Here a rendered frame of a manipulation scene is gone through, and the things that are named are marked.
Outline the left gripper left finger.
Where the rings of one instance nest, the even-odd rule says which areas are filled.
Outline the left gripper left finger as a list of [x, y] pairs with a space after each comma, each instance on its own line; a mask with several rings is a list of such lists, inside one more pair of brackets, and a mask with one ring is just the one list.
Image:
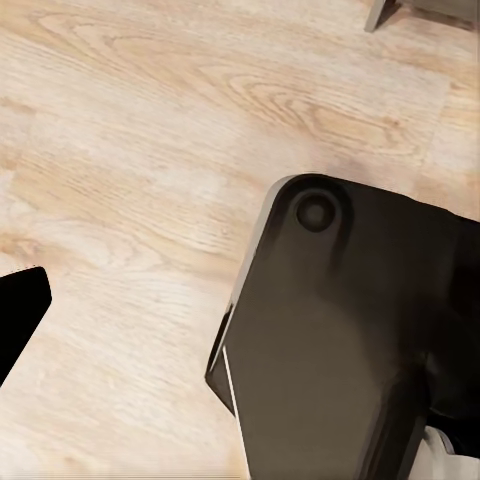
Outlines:
[[0, 387], [51, 304], [42, 266], [0, 277]]

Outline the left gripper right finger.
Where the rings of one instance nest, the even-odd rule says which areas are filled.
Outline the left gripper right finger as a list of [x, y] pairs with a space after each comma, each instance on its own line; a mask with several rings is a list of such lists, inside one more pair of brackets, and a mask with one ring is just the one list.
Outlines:
[[480, 270], [457, 266], [448, 301], [480, 347]]

